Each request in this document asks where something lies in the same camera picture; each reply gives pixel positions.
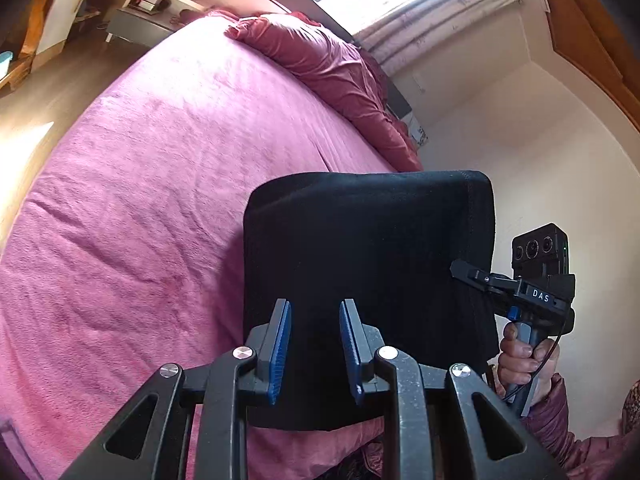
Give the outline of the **person right hand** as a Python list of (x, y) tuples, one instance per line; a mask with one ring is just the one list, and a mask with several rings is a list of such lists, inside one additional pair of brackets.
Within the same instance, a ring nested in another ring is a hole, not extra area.
[[(527, 385), (533, 379), (534, 371), (541, 366), (547, 353), (552, 349), (554, 341), (545, 339), (532, 347), (518, 340), (518, 328), (514, 323), (506, 324), (503, 330), (503, 338), (500, 342), (500, 356), (496, 371), (496, 387), (499, 396), (506, 394), (506, 387), (510, 385)], [(550, 354), (548, 361), (536, 376), (537, 385), (534, 389), (532, 403), (534, 406), (545, 396), (548, 396), (552, 388), (551, 378), (556, 371), (560, 357), (560, 347), (556, 346)]]

